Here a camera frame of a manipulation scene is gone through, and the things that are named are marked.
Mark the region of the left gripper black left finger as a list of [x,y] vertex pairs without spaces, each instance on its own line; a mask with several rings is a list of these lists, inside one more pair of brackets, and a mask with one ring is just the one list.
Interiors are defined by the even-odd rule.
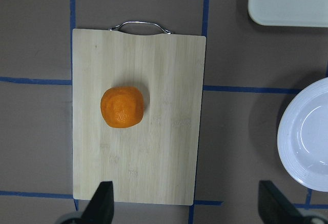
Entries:
[[112,223],[114,191],[112,181],[102,181],[81,215],[82,223]]

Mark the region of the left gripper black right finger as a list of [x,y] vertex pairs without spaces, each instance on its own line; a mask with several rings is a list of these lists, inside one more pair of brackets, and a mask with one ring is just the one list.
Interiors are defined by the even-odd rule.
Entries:
[[270,180],[258,185],[258,214],[263,223],[303,223],[304,217]]

